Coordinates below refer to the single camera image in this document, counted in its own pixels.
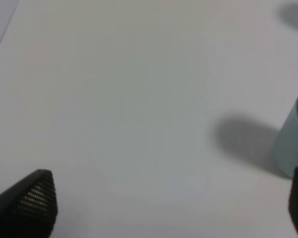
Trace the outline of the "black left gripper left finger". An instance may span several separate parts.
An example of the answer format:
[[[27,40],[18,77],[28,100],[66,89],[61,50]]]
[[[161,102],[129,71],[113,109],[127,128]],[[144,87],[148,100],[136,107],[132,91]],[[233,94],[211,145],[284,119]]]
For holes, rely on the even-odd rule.
[[[36,170],[0,194],[0,238],[48,238],[57,215],[53,174]]]

